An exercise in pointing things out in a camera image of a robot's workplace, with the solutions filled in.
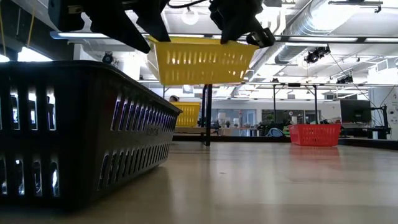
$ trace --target ceiling duct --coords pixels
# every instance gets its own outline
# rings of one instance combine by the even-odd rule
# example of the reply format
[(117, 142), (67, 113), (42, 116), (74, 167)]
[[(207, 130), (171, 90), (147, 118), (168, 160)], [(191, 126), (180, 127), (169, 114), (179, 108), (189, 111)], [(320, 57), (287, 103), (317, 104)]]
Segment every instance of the ceiling duct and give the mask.
[[(353, 14), (356, 13), (356, 6), (335, 6), (329, 5), (329, 0), (313, 0), (291, 23), (282, 35), (328, 35), (344, 24)], [(275, 43), (264, 51), (257, 51), (263, 54), (254, 63), (255, 73), (265, 63), (288, 64), (307, 47), (286, 46)]]

